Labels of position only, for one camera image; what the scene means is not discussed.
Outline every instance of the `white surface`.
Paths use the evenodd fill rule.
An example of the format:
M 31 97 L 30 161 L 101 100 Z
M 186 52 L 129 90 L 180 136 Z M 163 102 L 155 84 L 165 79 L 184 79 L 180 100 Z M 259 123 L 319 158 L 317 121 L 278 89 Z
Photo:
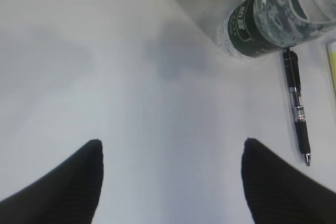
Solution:
M 312 147 L 307 168 L 295 148 L 280 57 L 224 55 L 179 1 L 0 5 L 0 199 L 93 138 L 103 140 L 105 163 L 95 224 L 253 223 L 240 177 L 247 137 L 336 190 L 325 38 L 296 49 Z

